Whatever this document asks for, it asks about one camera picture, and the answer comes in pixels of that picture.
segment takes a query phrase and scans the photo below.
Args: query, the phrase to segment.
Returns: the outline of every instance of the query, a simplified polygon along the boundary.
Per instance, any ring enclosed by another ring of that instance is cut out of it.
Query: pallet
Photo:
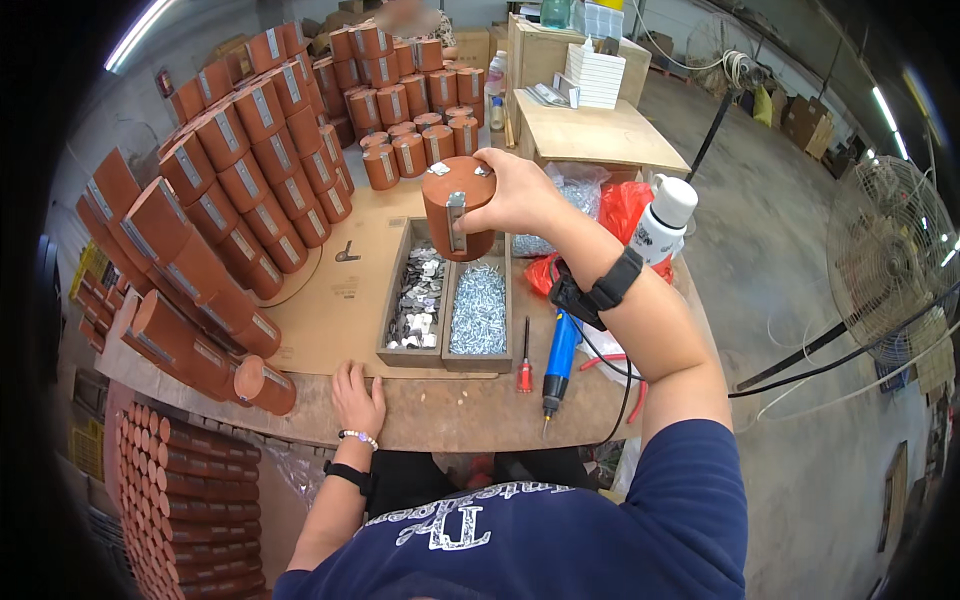
[[[692,83],[692,80],[691,80],[689,77],[687,77],[687,76],[685,76],[685,75],[680,75],[679,73],[674,73],[674,72],[671,71],[670,69],[664,69],[663,67],[661,67],[660,65],[658,65],[658,64],[656,64],[656,63],[654,63],[654,62],[651,62],[651,63],[650,63],[650,69],[649,69],[649,70],[657,71],[657,72],[660,73],[663,77],[676,77],[677,79],[679,79],[680,81],[684,82],[684,83],[687,84],[687,85],[690,85],[690,84]]]

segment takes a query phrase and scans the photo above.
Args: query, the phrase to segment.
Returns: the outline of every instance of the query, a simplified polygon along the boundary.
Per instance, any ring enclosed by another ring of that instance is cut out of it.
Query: tray of metal tabs
[[[426,219],[407,219],[379,328],[376,355],[384,364],[444,368],[442,327],[450,265],[433,248]]]
[[[486,254],[450,263],[441,330],[448,371],[513,371],[511,237],[497,231]]]

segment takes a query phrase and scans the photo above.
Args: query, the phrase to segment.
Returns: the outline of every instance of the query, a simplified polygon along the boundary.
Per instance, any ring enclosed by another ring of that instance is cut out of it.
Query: screwdriver
[[[516,369],[516,390],[521,394],[534,391],[533,370],[530,367],[530,317],[523,326],[523,362]]]
[[[580,330],[573,323],[576,317],[570,316],[562,308],[557,309],[557,321],[553,329],[553,342],[550,344],[550,360],[543,374],[543,438],[546,439],[546,426],[560,409],[560,402],[566,394],[566,384],[570,380],[573,367],[573,353],[580,344]]]

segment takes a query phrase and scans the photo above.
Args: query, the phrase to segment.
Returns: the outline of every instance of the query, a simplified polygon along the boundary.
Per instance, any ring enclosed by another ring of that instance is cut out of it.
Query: bracelet
[[[367,444],[370,444],[371,446],[373,446],[374,452],[380,449],[380,446],[376,443],[376,440],[372,436],[369,436],[362,431],[353,431],[352,429],[341,429],[340,433],[338,433],[337,436],[341,440],[346,436],[351,436],[356,438],[357,440],[360,440],[361,442],[366,442]]]

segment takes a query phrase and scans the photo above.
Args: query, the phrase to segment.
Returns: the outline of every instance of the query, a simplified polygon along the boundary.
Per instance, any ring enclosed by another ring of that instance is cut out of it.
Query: red-handled screwdriver
[[[523,326],[523,362],[516,370],[516,390],[521,394],[530,394],[534,391],[533,370],[530,368],[530,317]]]

